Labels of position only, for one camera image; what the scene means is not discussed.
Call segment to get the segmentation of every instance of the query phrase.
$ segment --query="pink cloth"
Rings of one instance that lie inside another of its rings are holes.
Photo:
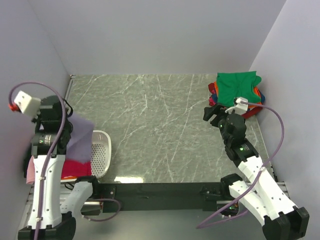
[[[91,176],[91,162],[81,163],[72,159],[66,159],[63,164],[61,178],[65,177],[82,177]],[[26,183],[33,184],[35,182],[35,164],[32,156],[29,161],[26,172]]]

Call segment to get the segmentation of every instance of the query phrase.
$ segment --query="lavender cloth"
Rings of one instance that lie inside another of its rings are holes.
[[[80,163],[91,160],[94,123],[73,113],[68,120],[73,125],[71,139],[66,146],[66,158]]]

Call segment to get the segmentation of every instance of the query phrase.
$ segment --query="gray floor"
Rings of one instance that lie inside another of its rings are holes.
[[[241,172],[228,159],[218,129],[202,120],[214,74],[76,75],[67,99],[75,112],[111,137],[102,182],[219,182]],[[256,117],[246,136],[263,160]]]

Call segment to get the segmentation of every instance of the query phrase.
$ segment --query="tabletop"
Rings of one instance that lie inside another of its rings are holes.
[[[109,134],[112,151],[103,183],[220,182],[237,173],[220,131],[203,121],[216,74],[73,75],[73,110]],[[246,137],[268,157],[255,116]]]

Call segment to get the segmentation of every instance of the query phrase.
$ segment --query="gray marble surface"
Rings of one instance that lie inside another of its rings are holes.
[[[231,173],[242,176],[219,130],[202,120],[208,84],[215,79],[214,74],[73,76],[69,103],[111,138],[111,164],[101,182],[219,182]],[[265,160],[256,117],[246,125],[247,138]]]

